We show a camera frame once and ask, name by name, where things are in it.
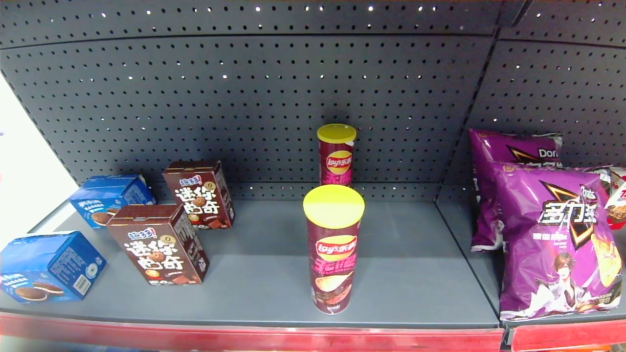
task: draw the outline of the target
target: yellow lid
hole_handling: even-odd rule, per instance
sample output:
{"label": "yellow lid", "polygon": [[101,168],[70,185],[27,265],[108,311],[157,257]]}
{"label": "yellow lid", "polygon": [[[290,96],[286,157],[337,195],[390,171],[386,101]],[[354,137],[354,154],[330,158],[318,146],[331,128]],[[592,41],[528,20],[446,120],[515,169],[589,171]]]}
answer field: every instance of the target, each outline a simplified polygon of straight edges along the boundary
{"label": "yellow lid", "polygon": [[331,123],[317,129],[317,137],[322,142],[342,144],[356,139],[356,130],[343,123]]}
{"label": "yellow lid", "polygon": [[350,187],[323,185],[312,189],[302,202],[304,214],[325,229],[345,229],[361,219],[365,201]]}

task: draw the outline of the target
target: cylindrical container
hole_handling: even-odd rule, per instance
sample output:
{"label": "cylindrical container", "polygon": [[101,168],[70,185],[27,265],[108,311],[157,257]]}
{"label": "cylindrical container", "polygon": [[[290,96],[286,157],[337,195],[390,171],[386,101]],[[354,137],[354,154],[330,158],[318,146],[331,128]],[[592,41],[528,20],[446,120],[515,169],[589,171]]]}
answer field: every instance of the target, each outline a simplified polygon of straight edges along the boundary
{"label": "cylindrical container", "polygon": [[352,149],[356,130],[343,123],[332,123],[317,130],[319,139],[319,181],[321,185],[352,183]]}
{"label": "cylindrical container", "polygon": [[342,185],[323,185],[303,201],[309,230],[309,272],[315,306],[337,314],[350,303],[365,201]]}

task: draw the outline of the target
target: doritos bag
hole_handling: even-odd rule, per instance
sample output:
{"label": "doritos bag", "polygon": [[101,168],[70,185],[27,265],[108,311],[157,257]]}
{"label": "doritos bag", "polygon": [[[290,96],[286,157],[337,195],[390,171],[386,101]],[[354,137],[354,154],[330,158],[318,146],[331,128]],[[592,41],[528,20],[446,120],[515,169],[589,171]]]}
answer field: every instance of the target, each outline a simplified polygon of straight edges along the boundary
{"label": "doritos bag", "polygon": [[492,251],[502,246],[502,228],[505,224],[499,215],[491,163],[515,162],[535,167],[562,166],[559,159],[562,135],[552,133],[517,136],[470,129],[469,140],[474,161],[474,184],[478,191],[480,207],[471,250]]}
{"label": "doritos bag", "polygon": [[504,228],[500,319],[616,308],[622,260],[595,173],[493,164]]}

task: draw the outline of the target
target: anime character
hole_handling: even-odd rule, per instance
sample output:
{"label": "anime character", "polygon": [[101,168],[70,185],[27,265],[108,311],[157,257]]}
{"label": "anime character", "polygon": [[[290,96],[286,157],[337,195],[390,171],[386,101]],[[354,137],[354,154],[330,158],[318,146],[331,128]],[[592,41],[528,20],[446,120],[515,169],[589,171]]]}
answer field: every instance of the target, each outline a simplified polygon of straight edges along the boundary
{"label": "anime character", "polygon": [[561,253],[553,263],[558,274],[556,282],[536,280],[537,292],[531,294],[530,305],[521,311],[502,311],[503,319],[532,318],[543,309],[543,315],[583,312],[595,307],[595,301],[586,287],[580,287],[572,279],[574,258],[569,253]]}

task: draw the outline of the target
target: red shelf edge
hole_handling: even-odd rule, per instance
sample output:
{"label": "red shelf edge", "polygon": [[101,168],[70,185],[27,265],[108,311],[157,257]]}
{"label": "red shelf edge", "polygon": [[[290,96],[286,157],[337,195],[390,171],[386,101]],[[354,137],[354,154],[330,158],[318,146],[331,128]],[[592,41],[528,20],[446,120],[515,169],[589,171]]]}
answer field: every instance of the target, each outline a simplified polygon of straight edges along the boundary
{"label": "red shelf edge", "polygon": [[626,343],[626,319],[518,326],[513,329],[511,350],[539,351],[617,343]]}
{"label": "red shelf edge", "polygon": [[143,349],[499,351],[503,329],[255,328],[108,323],[0,313],[7,336]]}

